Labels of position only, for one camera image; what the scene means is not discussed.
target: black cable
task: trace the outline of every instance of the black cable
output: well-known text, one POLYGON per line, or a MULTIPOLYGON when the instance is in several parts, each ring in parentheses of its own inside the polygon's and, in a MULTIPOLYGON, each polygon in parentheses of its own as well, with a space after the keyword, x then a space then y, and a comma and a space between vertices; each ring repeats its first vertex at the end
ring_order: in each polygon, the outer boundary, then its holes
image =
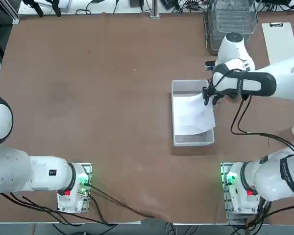
POLYGON ((37 208, 40 208, 40 209, 45 210, 45 212, 46 212, 47 214, 49 214, 49 215, 51 215, 53 218, 55 218, 60 224, 71 225, 71 226, 73 226, 73 227, 79 227, 79 226, 81 226, 81 224, 80 224, 80 225, 72 224, 72 223, 70 223, 68 220, 66 220, 66 218, 65 218, 63 215, 61 215, 61 214, 59 214, 59 213, 55 213, 55 214, 57 214, 58 216, 60 216, 60 217, 66 222, 66 223, 62 222, 60 219, 58 219, 56 216, 54 216, 52 213, 49 212, 49 211, 51 211, 52 209, 50 209, 50 208, 48 208, 48 207, 42 207, 42 206, 39 206, 39 205, 37 205, 36 203, 34 203, 34 202, 32 202, 31 200, 29 200, 27 197, 22 196, 22 198, 24 198, 25 200, 27 200, 27 201, 30 202, 30 203, 27 203, 27 202, 25 202, 25 201, 20 200, 20 199, 17 198, 13 193, 10 193, 10 195, 11 195, 16 201, 18 201, 18 202, 20 202, 20 203, 23 203, 23 204, 26 204, 26 205, 29 205, 29 206, 35 206, 35 207, 37 207, 37 208))
POLYGON ((88 196, 89 196, 89 198, 94 202, 94 204, 95 204, 95 206, 96 206, 96 208, 97 208, 97 211, 98 211, 98 214, 99 214, 99 217, 100 217, 101 221, 102 221, 106 226, 108 226, 108 227, 113 227, 114 225, 109 224, 109 223, 103 218, 102 213, 101 213, 100 208, 99 208, 99 205, 98 205, 97 201, 95 200, 95 198, 94 198, 92 195, 90 195, 90 194, 88 194, 88 196))
POLYGON ((264 7, 263 7, 263 8, 261 8, 261 10, 260 10, 260 11, 262 11, 262 10, 263 10, 263 9, 264 9, 266 6, 267 6, 267 4, 265 4, 265 5, 264 5, 264 7))
POLYGON ((117 200, 117 199, 111 197, 110 195, 108 195, 107 193, 105 193, 104 191, 100 190, 99 188, 97 188, 97 187, 95 187, 95 186, 92 186, 92 185, 90 185, 90 184, 84 184, 84 185, 85 185, 85 186, 89 186, 89 187, 91 187, 91 188, 97 190, 98 192, 100 192, 100 193, 102 193, 103 195, 107 196, 108 198, 112 199, 113 201, 115 201, 115 202, 118 203, 119 205, 121 205, 121 206, 127 208, 128 210, 130 210, 130 211, 132 211, 132 212, 134 212, 134 213, 136 213, 136 214, 138 214, 138 215, 141 215, 141 216, 146 217, 146 218, 154 218, 154 216, 151 216, 151 215, 148 215, 148 214, 141 213, 141 212, 139 212, 139 211, 137 211, 137 210, 135 210, 135 209, 129 207, 128 205, 126 205, 126 204, 120 202, 119 200, 117 200))
POLYGON ((77 10, 75 11, 75 15, 77 15, 77 13, 78 13, 79 11, 85 11, 86 15, 91 15, 92 12, 91 12, 90 10, 88 10, 87 8, 88 8, 88 6, 89 6, 90 4, 92 4, 92 3, 95 3, 95 2, 94 2, 94 1, 89 2, 89 3, 87 4, 87 6, 86 6, 85 9, 77 9, 77 10))
POLYGON ((233 233, 231 233, 230 235, 233 235, 233 234, 238 234, 238 235, 241 235, 241 234, 239 234, 239 233, 238 233, 238 230, 240 230, 240 229, 237 229, 237 230, 236 230, 234 227, 233 227, 233 229, 234 229, 234 232, 233 232, 233 233))
POLYGON ((217 87, 217 85, 219 85, 219 83, 227 76, 229 75, 230 73, 234 72, 234 71, 242 71, 241 69, 232 69, 232 70, 229 70, 228 72, 226 72, 221 78, 220 80, 216 83, 216 85, 214 87, 217 87))
POLYGON ((250 96, 249 96, 248 104, 246 105, 246 107, 245 107, 245 109, 244 109, 244 111, 243 111, 243 113, 242 113, 242 115, 241 115, 241 117, 240 117, 240 119, 239 119, 239 122, 237 123, 237 129, 239 129, 239 130, 240 130, 241 132, 243 132, 243 133, 247 133, 247 132, 246 132, 246 131, 243 131, 243 130, 240 128, 240 124, 241 124, 241 121, 242 121, 242 119, 243 119, 243 117, 244 117, 244 115, 245 115, 247 109, 249 108, 249 105, 250 105, 250 103, 251 103, 251 98, 252 98, 252 96, 250 95, 250 96))
POLYGON ((99 235, 104 235, 105 233, 109 232, 111 229, 114 229, 116 226, 118 226, 118 224, 112 226, 110 229, 107 229, 106 231, 104 231, 103 233, 101 233, 99 235))
MULTIPOLYGON (((184 233, 184 235, 186 235, 186 234, 192 229, 192 227, 193 227, 193 226, 191 226, 191 227, 189 228, 189 230, 187 230, 187 231, 184 233)), ((200 227, 200 225, 197 225, 197 228, 196 228, 196 229, 194 230, 194 232, 192 232, 190 235, 194 235, 194 234, 198 231, 199 227, 200 227)))
POLYGON ((283 212, 283 211, 288 211, 288 210, 291 210, 291 209, 294 209, 294 205, 293 206, 290 206, 290 207, 284 207, 284 208, 281 208, 281 209, 278 209, 276 211, 273 211, 267 215, 264 215, 261 219, 265 219, 273 214, 276 214, 276 213, 279 213, 279 212, 283 212))
POLYGON ((276 135, 273 135, 273 134, 268 134, 268 133, 258 133, 258 132, 253 132, 253 133, 250 133, 250 132, 246 132, 246 133, 236 133, 233 131, 233 126, 234 126, 234 123, 242 109, 242 105, 244 103, 244 99, 242 99, 241 103, 240 103, 240 106, 239 106, 239 109, 237 110, 237 113, 235 114, 235 117, 233 119, 233 122, 232 122, 232 125, 231 125, 231 133, 233 135, 237 135, 237 136, 251 136, 251 135, 258 135, 258 136, 263 136, 263 137, 269 137, 271 139, 275 139, 283 144, 285 144, 287 147, 289 147, 293 152, 294 152, 294 145, 287 141, 286 139, 280 137, 280 136, 276 136, 276 135))
MULTIPOLYGON (((247 106, 245 107, 245 109, 244 109, 244 111, 243 111, 243 113, 242 113, 242 115, 241 115, 241 117, 240 117, 240 119, 239 119, 239 122, 238 122, 238 124, 237 124, 237 128, 238 128, 241 132, 243 132, 243 133, 248 133, 248 132, 242 130, 242 129, 240 128, 240 124, 241 124, 241 121, 242 121, 242 119, 243 119, 243 116, 245 115, 247 109, 249 108, 249 105, 250 105, 250 103, 251 103, 251 98, 252 98, 252 96, 249 97, 248 104, 247 104, 247 106)), ((284 138, 282 138, 282 137, 280 137, 280 136, 273 135, 273 134, 267 134, 267 133, 263 133, 263 134, 266 135, 268 138, 273 138, 273 139, 276 139, 276 140, 279 139, 278 141, 281 140, 280 142, 283 142, 285 145, 287 145, 287 146, 288 146, 290 149, 292 149, 292 151, 294 152, 294 145, 293 145, 291 142, 289 142, 288 140, 285 140, 284 138)))
MULTIPOLYGON (((29 208, 29 209, 32 209, 32 210, 35 210, 35 211, 39 211, 39 212, 46 212, 44 209, 39 209, 39 208, 34 207, 34 206, 29 206, 29 205, 25 205, 23 203, 20 203, 20 202, 18 202, 16 200, 10 198, 9 196, 7 196, 4 193, 0 193, 0 195, 2 195, 3 197, 5 197, 6 199, 8 199, 9 201, 11 201, 14 204, 17 204, 17 205, 19 205, 21 207, 26 207, 26 208, 29 208)), ((51 212, 51 213, 67 214, 67 215, 70 215, 70 216, 73 216, 73 217, 76 217, 76 218, 89 220, 89 221, 92 221, 92 222, 95 222, 95 223, 99 223, 99 224, 104 224, 104 223, 102 223, 101 221, 98 221, 98 220, 94 220, 94 219, 91 219, 91 218, 83 217, 83 216, 80 216, 80 215, 77 215, 77 214, 67 213, 67 212, 64 212, 64 211, 54 211, 54 210, 51 210, 49 212, 51 212)))
POLYGON ((119 3, 119 0, 116 0, 116 6, 115 6, 115 8, 114 8, 114 10, 113 10, 113 14, 116 12, 116 9, 117 9, 117 6, 118 6, 118 3, 119 3))
POLYGON ((174 227, 172 226, 172 224, 171 224, 171 223, 169 223, 169 226, 172 228, 172 230, 173 230, 174 234, 176 235, 176 231, 175 231, 175 229, 174 229, 174 227))
POLYGON ((63 235, 67 235, 67 234, 65 234, 64 232, 62 232, 60 229, 58 229, 57 228, 57 226, 55 226, 54 224, 52 224, 52 226, 59 232, 59 233, 61 233, 61 234, 63 234, 63 235))

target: green led light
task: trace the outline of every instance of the green led light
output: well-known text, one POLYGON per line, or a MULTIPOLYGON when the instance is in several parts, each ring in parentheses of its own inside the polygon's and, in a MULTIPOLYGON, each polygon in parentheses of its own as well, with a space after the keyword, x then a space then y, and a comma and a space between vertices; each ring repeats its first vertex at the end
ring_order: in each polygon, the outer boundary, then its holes
POLYGON ((230 184, 230 185, 234 184, 236 177, 237 177, 236 173, 229 172, 226 176, 226 180, 227 180, 228 184, 230 184))

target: floor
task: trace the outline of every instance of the floor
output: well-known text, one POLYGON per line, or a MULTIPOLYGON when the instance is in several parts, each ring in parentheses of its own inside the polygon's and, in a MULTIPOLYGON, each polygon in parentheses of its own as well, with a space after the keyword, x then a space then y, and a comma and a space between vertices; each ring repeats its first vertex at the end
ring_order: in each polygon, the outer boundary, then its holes
MULTIPOLYGON (((99 235, 107 230, 104 225, 88 224, 81 227, 57 225, 66 235, 75 232, 89 232, 91 235, 99 235)), ((177 235, 183 235, 190 226, 179 225, 177 235)), ((118 225, 107 233, 107 235, 164 235, 166 223, 154 219, 148 219, 141 225, 118 225)), ((222 225, 202 225, 196 235, 230 235, 234 230, 222 225)), ((0 235, 61 235, 51 224, 0 224, 0 235)), ((263 226, 258 235, 294 235, 294 226, 263 226)))

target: mounting plate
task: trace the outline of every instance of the mounting plate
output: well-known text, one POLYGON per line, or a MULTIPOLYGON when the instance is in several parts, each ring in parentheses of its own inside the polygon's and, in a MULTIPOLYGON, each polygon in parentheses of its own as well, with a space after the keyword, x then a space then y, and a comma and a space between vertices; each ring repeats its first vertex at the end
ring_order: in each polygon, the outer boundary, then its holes
POLYGON ((230 192, 229 192, 228 186, 225 185, 226 175, 229 173, 231 166, 233 164, 234 163, 224 163, 224 162, 221 162, 220 164, 225 214, 226 214, 227 224, 242 225, 242 224, 245 224, 245 221, 249 217, 249 215, 234 213, 230 192))

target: brown table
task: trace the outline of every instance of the brown table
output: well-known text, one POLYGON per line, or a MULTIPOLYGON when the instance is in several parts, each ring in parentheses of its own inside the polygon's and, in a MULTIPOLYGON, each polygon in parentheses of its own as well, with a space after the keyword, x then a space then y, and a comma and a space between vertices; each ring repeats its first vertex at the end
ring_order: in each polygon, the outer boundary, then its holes
MULTIPOLYGON (((294 13, 261 13, 259 19, 291 22, 294 30, 294 13)), ((257 68, 269 64, 260 23, 248 43, 257 68)), ((0 73, 0 95, 15 118, 5 144, 29 155, 92 162, 93 183, 142 212, 172 222, 214 223, 220 162, 256 160, 284 146, 232 135, 238 103, 224 99, 215 107, 214 144, 173 147, 171 81, 209 78, 204 62, 213 59, 198 14, 23 19, 13 27, 0 73)), ((260 97, 242 122, 246 130, 292 142, 293 125, 293 101, 260 97)), ((27 195, 56 208, 54 192, 27 195)), ((108 221, 142 219, 100 197, 98 203, 108 221)), ((294 199, 281 200, 272 210, 293 204, 294 199)), ((98 219, 94 207, 86 216, 98 219)), ((0 221, 53 219, 0 196, 0 221)), ((217 222, 226 222, 223 208, 217 222)), ((294 210, 267 222, 294 224, 294 210)))

